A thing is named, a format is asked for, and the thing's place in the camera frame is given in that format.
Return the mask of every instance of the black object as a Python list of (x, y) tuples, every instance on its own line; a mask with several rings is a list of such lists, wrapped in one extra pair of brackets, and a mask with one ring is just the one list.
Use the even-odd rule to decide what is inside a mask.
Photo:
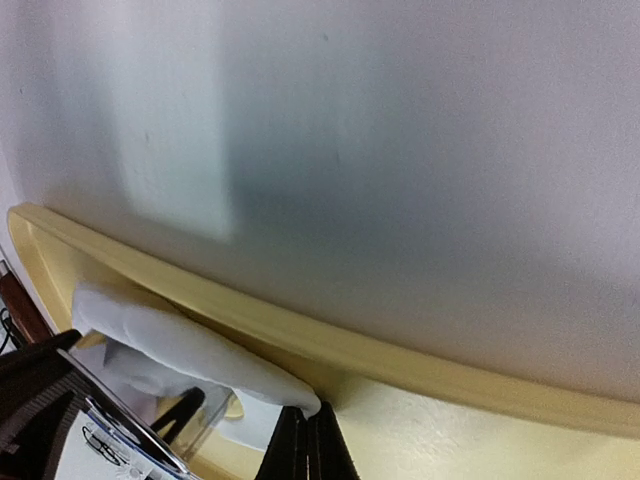
[(27, 345), (27, 340), (24, 338), (20, 330), (13, 323), (13, 318), (11, 318), (11, 314), (9, 313), (9, 309), (3, 308), (0, 310), (0, 324), (5, 332), (4, 341), (2, 345), (0, 345), (0, 355), (2, 355), (9, 344), (9, 341), (13, 344), (14, 350), (24, 347)]
[(159, 434), (160, 430), (174, 422), (169, 431), (160, 437), (170, 445), (202, 406), (204, 397), (204, 392), (197, 387), (187, 390), (176, 405), (151, 424), (151, 430)]
[(358, 480), (333, 408), (327, 402), (308, 421), (284, 407), (256, 480)]
[(57, 354), (80, 339), (74, 330), (0, 357), (0, 475), (55, 478), (88, 385)]

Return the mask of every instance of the black cable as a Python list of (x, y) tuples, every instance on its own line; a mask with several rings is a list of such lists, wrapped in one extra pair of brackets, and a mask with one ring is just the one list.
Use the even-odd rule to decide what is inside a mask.
[(0, 355), (4, 353), (4, 350), (6, 349), (9, 343), (9, 340), (11, 340), (11, 343), (13, 343), (13, 346), (16, 349), (19, 349), (24, 345), (26, 345), (24, 338), (22, 338), (22, 335), (20, 334), (20, 332), (18, 332), (15, 326), (13, 325), (13, 319), (11, 318), (11, 314), (9, 313), (9, 310), (7, 310), (6, 308), (2, 308), (0, 310), (0, 324), (2, 325), (2, 328), (5, 331), (4, 342), (2, 343), (2, 346), (0, 346)]

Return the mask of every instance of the white wall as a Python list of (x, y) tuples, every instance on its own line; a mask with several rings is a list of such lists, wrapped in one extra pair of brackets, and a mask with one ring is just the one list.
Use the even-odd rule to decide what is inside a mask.
[(640, 6), (12, 0), (20, 194), (335, 324), (640, 399)]

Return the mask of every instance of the white cloth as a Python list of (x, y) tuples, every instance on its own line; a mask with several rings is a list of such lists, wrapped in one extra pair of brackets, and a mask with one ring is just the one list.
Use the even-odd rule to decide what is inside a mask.
[(130, 347), (110, 343), (105, 368), (142, 391), (170, 395), (185, 386), (204, 386), (205, 394), (219, 398), (222, 388), (233, 390), (244, 416), (223, 419), (218, 429), (243, 445), (265, 450), (282, 406), (299, 407), (306, 417), (320, 410), (307, 384), (189, 320), (156, 295), (80, 284), (73, 324), (83, 334), (96, 330)]

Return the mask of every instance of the brown object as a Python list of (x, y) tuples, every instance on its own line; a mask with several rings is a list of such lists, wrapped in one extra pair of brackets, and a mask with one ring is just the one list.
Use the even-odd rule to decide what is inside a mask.
[(53, 333), (42, 318), (16, 276), (0, 261), (0, 296), (7, 306), (13, 323), (29, 343), (39, 343), (53, 337)]

